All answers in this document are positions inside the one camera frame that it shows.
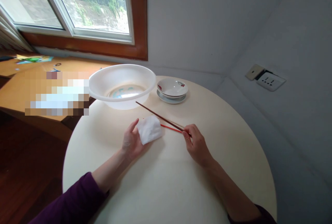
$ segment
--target small white bowl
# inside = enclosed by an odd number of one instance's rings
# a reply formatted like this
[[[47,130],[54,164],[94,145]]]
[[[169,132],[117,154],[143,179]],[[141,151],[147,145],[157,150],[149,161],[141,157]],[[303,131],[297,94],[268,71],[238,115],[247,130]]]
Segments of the small white bowl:
[[[169,98],[169,99],[177,99],[177,98],[181,98],[181,97],[183,97],[183,96],[186,95],[186,94],[184,94],[184,95],[180,95],[180,96],[173,97],[173,96],[166,95],[166,94],[162,93],[161,91],[159,91],[159,92],[160,92],[164,97]]]
[[[165,95],[162,94],[159,90],[157,90],[157,95],[161,101],[164,101],[165,103],[171,104],[171,105],[179,104],[179,103],[183,102],[187,97],[187,94],[185,94],[184,96],[176,98],[176,99],[169,99],[169,98],[166,98]]]
[[[172,78],[162,79],[157,88],[162,94],[171,97],[184,96],[188,92],[188,86],[184,82]]]

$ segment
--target wall socket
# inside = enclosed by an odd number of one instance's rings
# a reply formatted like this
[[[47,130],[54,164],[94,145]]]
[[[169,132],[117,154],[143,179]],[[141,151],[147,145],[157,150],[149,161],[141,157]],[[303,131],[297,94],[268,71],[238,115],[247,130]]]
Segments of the wall socket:
[[[257,84],[269,91],[277,90],[286,80],[269,72],[265,72],[258,80]]]

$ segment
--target wooden window frame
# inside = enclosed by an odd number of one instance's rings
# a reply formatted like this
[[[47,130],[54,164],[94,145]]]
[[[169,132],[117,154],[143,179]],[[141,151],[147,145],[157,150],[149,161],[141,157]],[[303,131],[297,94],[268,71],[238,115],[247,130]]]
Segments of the wooden window frame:
[[[147,61],[147,0],[131,0],[131,8],[134,45],[28,32],[21,32],[21,34],[32,46]]]

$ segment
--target round white table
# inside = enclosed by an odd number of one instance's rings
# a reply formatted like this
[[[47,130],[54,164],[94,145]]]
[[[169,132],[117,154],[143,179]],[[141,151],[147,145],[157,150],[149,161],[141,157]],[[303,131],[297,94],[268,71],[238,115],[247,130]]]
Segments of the round white table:
[[[163,78],[166,77],[157,76],[157,81]],[[158,98],[155,88],[144,105],[182,126],[195,123],[211,154],[229,176],[276,219],[271,170],[254,133],[223,99],[202,86],[183,81],[189,87],[184,102],[166,104]],[[63,191],[121,147],[123,133],[132,121],[150,115],[141,106],[114,110],[96,100],[69,141]],[[95,223],[229,223],[216,191],[188,154],[183,136],[166,128],[163,132],[124,175]]]

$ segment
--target white window frame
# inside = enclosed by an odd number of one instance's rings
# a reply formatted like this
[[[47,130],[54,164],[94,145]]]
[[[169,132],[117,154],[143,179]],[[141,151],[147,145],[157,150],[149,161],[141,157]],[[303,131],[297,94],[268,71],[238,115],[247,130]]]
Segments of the white window frame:
[[[23,23],[15,23],[12,20],[13,24],[20,31],[27,33],[46,34],[46,35],[55,35],[63,37],[75,37],[79,39],[90,39],[96,41],[135,45],[133,24],[132,24],[131,0],[125,0],[127,7],[129,34],[114,33],[114,32],[100,31],[94,29],[75,28],[63,1],[62,0],[48,0],[48,1],[63,28],[58,28],[54,26],[50,27],[38,26],[38,25],[33,26]]]

